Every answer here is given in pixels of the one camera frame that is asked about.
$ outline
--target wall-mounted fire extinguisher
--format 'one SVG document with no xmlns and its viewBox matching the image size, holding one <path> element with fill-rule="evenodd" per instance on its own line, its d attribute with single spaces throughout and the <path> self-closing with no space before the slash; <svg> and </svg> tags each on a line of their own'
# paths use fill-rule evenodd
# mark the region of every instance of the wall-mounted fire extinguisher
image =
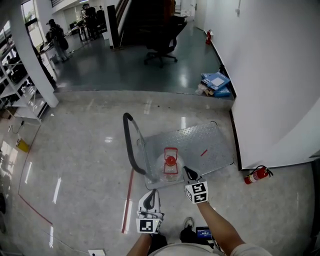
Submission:
<svg viewBox="0 0 320 256">
<path fill-rule="evenodd" d="M 205 43 L 206 43 L 207 45 L 210 45 L 210 43 L 211 43 L 211 30 L 208 30 L 208 32 L 206 33 Z"/>
<path fill-rule="evenodd" d="M 244 182 L 249 185 L 267 177 L 268 175 L 271 177 L 271 175 L 273 176 L 274 174 L 264 165 L 259 165 L 248 176 L 244 177 Z"/>
</svg>

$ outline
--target forearm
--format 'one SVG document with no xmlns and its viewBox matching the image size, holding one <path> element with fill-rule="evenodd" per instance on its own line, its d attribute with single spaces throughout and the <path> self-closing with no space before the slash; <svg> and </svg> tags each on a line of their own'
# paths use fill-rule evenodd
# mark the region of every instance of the forearm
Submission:
<svg viewBox="0 0 320 256">
<path fill-rule="evenodd" d="M 127 256 L 147 256 L 152 238 L 149 234 L 142 234 Z"/>
<path fill-rule="evenodd" d="M 236 229 L 222 216 L 220 216 L 207 202 L 197 204 L 212 236 L 227 255 L 238 245 L 245 242 L 241 239 Z"/>
</svg>

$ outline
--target sneaker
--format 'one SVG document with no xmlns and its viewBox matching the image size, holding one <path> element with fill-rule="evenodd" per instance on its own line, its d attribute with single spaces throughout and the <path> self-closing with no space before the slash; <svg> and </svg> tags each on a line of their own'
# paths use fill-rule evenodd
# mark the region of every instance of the sneaker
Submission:
<svg viewBox="0 0 320 256">
<path fill-rule="evenodd" d="M 192 217 L 187 217 L 187 218 L 184 220 L 184 223 L 183 223 L 183 227 L 184 227 L 184 228 L 191 227 L 191 229 L 193 229 L 194 226 L 195 226 L 195 220 L 194 220 L 194 218 L 192 218 Z"/>
</svg>

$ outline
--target office chair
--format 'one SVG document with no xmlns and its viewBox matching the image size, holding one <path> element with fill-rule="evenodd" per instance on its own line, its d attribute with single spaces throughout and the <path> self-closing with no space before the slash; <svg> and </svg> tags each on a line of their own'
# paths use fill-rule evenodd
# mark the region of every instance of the office chair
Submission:
<svg viewBox="0 0 320 256">
<path fill-rule="evenodd" d="M 168 55 L 173 52 L 177 46 L 177 36 L 185 28 L 187 22 L 184 17 L 172 16 L 167 25 L 163 27 L 160 33 L 152 34 L 149 41 L 146 44 L 147 49 L 153 49 L 156 52 L 148 52 L 147 57 L 144 60 L 144 64 L 147 65 L 148 61 L 159 58 L 161 64 L 160 68 L 164 67 L 163 57 L 174 59 L 177 62 L 178 59 L 174 56 Z"/>
</svg>

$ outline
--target diamond plate platform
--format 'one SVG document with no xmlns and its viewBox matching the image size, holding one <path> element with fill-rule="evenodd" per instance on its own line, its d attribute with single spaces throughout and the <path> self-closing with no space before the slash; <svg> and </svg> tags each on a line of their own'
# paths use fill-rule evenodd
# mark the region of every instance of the diamond plate platform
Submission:
<svg viewBox="0 0 320 256">
<path fill-rule="evenodd" d="M 184 165 L 192 170 L 197 170 L 201 175 L 211 173 L 234 162 L 227 142 L 215 122 L 144 137 L 143 140 L 144 145 L 142 145 L 141 139 L 138 140 L 139 152 L 136 161 L 140 167 L 151 171 L 157 179 L 152 183 L 150 179 L 145 177 L 146 187 L 149 190 L 183 181 L 182 175 L 173 182 L 166 182 L 158 176 L 156 162 L 159 156 L 164 153 L 165 148 L 177 148 Z"/>
</svg>

